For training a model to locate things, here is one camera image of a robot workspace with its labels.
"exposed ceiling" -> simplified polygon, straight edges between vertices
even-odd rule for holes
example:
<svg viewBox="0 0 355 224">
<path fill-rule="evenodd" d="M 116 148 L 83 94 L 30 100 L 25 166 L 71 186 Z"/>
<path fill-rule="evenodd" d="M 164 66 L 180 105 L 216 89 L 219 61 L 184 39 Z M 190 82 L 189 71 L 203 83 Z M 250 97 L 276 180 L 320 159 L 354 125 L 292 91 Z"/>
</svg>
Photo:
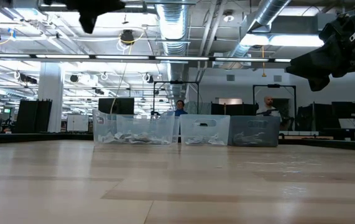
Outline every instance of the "exposed ceiling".
<svg viewBox="0 0 355 224">
<path fill-rule="evenodd" d="M 245 15 L 255 12 L 258 5 L 258 0 L 227 1 L 224 11 L 231 10 L 234 19 L 226 22 L 223 19 L 224 16 L 221 17 L 210 47 L 211 55 L 229 52 L 241 41 L 242 20 Z M 349 10 L 354 5 L 355 1 L 347 0 L 343 6 L 336 4 L 335 1 L 293 0 L 280 13 L 280 16 L 313 17 L 322 10 L 335 14 L 338 11 Z M 197 4 L 191 5 L 189 8 L 188 36 L 184 40 L 188 44 L 188 55 L 198 55 L 208 19 L 213 20 L 211 27 L 214 27 L 220 6 L 216 6 L 216 14 L 213 18 L 209 16 L 210 7 L 211 1 L 199 0 Z M 131 48 L 119 44 L 119 35 L 123 30 L 128 29 L 133 30 L 135 39 L 138 39 Z M 291 34 L 295 33 L 294 29 L 295 27 L 292 27 Z M 3 43 L 0 44 L 0 53 L 162 55 L 164 52 L 159 19 L 155 14 L 107 13 L 98 17 L 93 34 L 86 34 L 79 23 L 78 12 L 39 11 L 27 8 L 0 9 L 0 34 L 0 43 Z M 294 58 L 313 49 L 315 47 L 265 45 L 263 49 L 252 47 L 248 53 L 252 57 Z M 146 74 L 152 75 L 155 80 L 168 80 L 165 63 L 128 63 L 126 65 L 116 62 L 63 62 L 62 67 L 66 74 L 65 112 L 90 113 L 92 108 L 97 107 L 95 100 L 98 97 L 114 96 L 114 90 L 104 89 L 105 94 L 99 95 L 94 90 L 83 87 L 94 85 L 98 88 L 117 88 L 125 66 L 126 74 L 121 85 L 125 89 L 131 88 L 132 90 L 121 90 L 118 96 L 136 97 L 137 112 L 149 113 L 153 85 L 145 81 Z M 190 66 L 188 79 L 194 80 L 198 70 L 196 65 L 195 67 Z M 269 75 L 266 79 L 260 79 L 263 74 L 261 63 L 254 63 L 245 69 L 231 71 L 212 68 L 212 65 L 208 65 L 201 85 L 243 85 L 273 82 L 274 75 L 281 75 L 281 82 L 288 82 L 288 75 L 284 74 L 283 70 L 269 70 L 272 68 L 271 65 L 265 67 L 266 73 Z M 0 105 L 17 107 L 16 102 L 20 98 L 34 99 L 37 97 L 37 85 L 20 82 L 17 78 L 19 74 L 16 71 L 40 81 L 40 62 L 0 60 L 0 86 L 3 86 L 0 88 Z M 70 81 L 71 75 L 78 75 L 86 81 L 72 83 Z M 226 75 L 236 75 L 235 81 L 227 81 Z M 19 88 L 19 86 L 27 86 L 28 88 Z M 168 95 L 167 91 L 159 93 L 157 101 L 164 101 L 158 103 L 162 110 L 173 106 L 171 105 L 173 101 L 168 100 Z"/>
</svg>

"silver ductwork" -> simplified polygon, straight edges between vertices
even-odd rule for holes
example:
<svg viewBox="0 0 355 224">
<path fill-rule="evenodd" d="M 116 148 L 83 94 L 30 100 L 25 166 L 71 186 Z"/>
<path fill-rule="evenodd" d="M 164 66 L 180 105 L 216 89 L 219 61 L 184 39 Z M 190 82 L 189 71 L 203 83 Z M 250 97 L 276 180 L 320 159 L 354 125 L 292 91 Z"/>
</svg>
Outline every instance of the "silver ductwork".
<svg viewBox="0 0 355 224">
<path fill-rule="evenodd" d="M 246 32 L 249 30 L 271 25 L 272 21 L 274 21 L 289 2 L 290 0 L 262 0 L 259 3 L 258 10 L 253 15 L 254 17 L 247 16 L 245 18 L 243 25 L 246 27 L 243 27 L 244 32 L 242 32 L 241 29 L 241 33 L 245 36 Z M 234 50 L 230 52 L 229 56 L 244 57 L 251 47 L 252 46 L 246 45 L 241 41 Z"/>
<path fill-rule="evenodd" d="M 157 4 L 159 15 L 159 29 L 166 55 L 182 56 L 187 53 L 187 44 L 178 42 L 186 37 L 188 27 L 188 6 L 181 4 Z M 168 63 L 169 80 L 187 80 L 188 64 Z M 171 85 L 174 98 L 180 98 L 181 85 Z"/>
</svg>

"white column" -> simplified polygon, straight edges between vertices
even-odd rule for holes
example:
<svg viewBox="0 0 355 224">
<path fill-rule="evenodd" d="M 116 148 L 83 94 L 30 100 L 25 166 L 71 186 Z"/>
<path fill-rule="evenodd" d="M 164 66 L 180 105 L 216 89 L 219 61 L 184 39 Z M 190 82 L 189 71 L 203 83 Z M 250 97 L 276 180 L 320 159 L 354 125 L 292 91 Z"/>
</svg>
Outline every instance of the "white column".
<svg viewBox="0 0 355 224">
<path fill-rule="evenodd" d="M 59 63 L 42 62 L 39 76 L 39 100 L 52 100 L 52 111 L 47 131 L 61 131 L 61 114 L 63 111 L 64 72 Z"/>
</svg>

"black monitor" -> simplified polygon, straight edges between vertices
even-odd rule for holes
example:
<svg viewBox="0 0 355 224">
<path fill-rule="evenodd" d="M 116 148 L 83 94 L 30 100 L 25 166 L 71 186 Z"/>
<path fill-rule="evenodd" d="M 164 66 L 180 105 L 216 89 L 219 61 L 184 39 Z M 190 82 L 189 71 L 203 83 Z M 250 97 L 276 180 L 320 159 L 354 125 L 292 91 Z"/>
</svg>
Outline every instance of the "black monitor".
<svg viewBox="0 0 355 224">
<path fill-rule="evenodd" d="M 111 113 L 113 101 L 114 98 L 100 98 L 98 100 L 98 110 L 107 114 Z M 134 98 L 116 98 L 112 112 L 113 114 L 133 115 Z"/>
<path fill-rule="evenodd" d="M 339 119 L 355 119 L 355 102 L 332 102 L 332 110 Z"/>
</svg>

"metal frame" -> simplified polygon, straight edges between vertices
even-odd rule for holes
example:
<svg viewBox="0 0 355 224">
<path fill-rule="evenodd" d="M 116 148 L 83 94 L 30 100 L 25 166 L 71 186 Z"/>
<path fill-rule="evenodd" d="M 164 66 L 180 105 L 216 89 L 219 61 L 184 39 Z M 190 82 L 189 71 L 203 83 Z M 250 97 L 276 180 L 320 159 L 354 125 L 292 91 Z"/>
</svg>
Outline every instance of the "metal frame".
<svg viewBox="0 0 355 224">
<path fill-rule="evenodd" d="M 196 89 L 198 90 L 196 93 L 196 113 L 199 114 L 200 113 L 200 106 L 199 106 L 199 102 L 200 102 L 200 83 L 199 82 L 183 82 L 183 81 L 154 81 L 154 91 L 152 92 L 152 94 L 154 95 L 153 99 L 152 99 L 152 111 L 155 111 L 155 91 L 156 91 L 156 85 L 158 83 L 169 83 L 169 84 L 174 84 L 174 85 L 181 85 L 181 84 L 196 84 Z"/>
<path fill-rule="evenodd" d="M 297 127 L 297 120 L 296 120 L 296 115 L 297 115 L 297 97 L 296 97 L 296 86 L 295 85 L 279 85 L 279 84 L 268 84 L 268 85 L 253 85 L 252 87 L 252 96 L 253 96 L 253 105 L 256 105 L 256 99 L 255 99 L 255 90 L 256 87 L 267 87 L 267 88 L 281 88 L 281 87 L 290 87 L 293 88 L 293 101 L 294 101 L 294 107 L 295 107 L 295 114 L 293 115 L 293 118 L 295 118 L 295 128 Z"/>
</svg>

